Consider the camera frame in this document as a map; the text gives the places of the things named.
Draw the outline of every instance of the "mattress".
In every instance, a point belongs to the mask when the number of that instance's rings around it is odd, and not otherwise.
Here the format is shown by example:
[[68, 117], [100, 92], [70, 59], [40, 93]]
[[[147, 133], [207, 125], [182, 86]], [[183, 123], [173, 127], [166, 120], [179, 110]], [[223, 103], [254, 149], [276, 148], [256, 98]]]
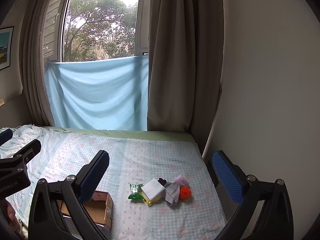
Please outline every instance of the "mattress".
[[[190, 135], [66, 130], [22, 126], [0, 147], [0, 157], [8, 158], [33, 139], [42, 145], [28, 163], [31, 186], [7, 198], [25, 225], [40, 178], [64, 180], [103, 149], [110, 155], [110, 164], [97, 190], [109, 192], [114, 201], [112, 228], [105, 233], [108, 239], [214, 239], [225, 226], [217, 192]], [[153, 205], [128, 199], [129, 183], [159, 177], [172, 181], [180, 174], [193, 191], [188, 201], [170, 207], [164, 199]]]

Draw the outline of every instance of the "window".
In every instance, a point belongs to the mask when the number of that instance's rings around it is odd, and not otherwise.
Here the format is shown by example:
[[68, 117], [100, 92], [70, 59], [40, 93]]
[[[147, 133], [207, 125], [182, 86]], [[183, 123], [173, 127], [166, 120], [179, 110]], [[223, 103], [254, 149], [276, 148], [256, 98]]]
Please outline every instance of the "window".
[[44, 47], [43, 47], [43, 57], [47, 58], [53, 56], [56, 51], [54, 49], [55, 41], [55, 29], [58, 23], [58, 11], [60, 7], [61, 0], [50, 0], [45, 29], [44, 29]]
[[149, 52], [149, 0], [51, 0], [44, 60], [90, 61]]

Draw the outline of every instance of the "picture frame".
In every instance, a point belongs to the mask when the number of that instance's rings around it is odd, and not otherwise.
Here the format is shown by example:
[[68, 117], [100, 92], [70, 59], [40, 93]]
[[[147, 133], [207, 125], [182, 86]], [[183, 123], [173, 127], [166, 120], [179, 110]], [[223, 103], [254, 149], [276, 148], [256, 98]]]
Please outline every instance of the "picture frame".
[[10, 67], [13, 29], [14, 27], [0, 29], [0, 70]]

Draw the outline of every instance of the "open box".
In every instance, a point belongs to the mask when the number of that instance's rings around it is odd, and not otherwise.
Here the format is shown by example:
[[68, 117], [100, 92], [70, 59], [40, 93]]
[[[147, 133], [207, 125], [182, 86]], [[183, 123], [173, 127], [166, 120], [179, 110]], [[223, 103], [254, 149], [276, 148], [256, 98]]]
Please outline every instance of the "open box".
[[[70, 231], [77, 232], [64, 201], [58, 201], [58, 205]], [[83, 206], [100, 230], [107, 232], [111, 230], [113, 200], [108, 192], [95, 191], [91, 200], [84, 203]]]

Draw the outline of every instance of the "hand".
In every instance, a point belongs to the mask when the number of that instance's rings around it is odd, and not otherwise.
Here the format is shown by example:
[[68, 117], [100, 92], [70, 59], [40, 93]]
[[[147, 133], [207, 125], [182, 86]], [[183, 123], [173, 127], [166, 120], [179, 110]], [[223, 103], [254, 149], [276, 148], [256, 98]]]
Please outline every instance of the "hand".
[[20, 224], [18, 222], [18, 219], [16, 218], [16, 212], [13, 209], [12, 205], [8, 201], [6, 201], [6, 202], [7, 202], [7, 214], [10, 219], [9, 225], [13, 231], [19, 232], [20, 231]]

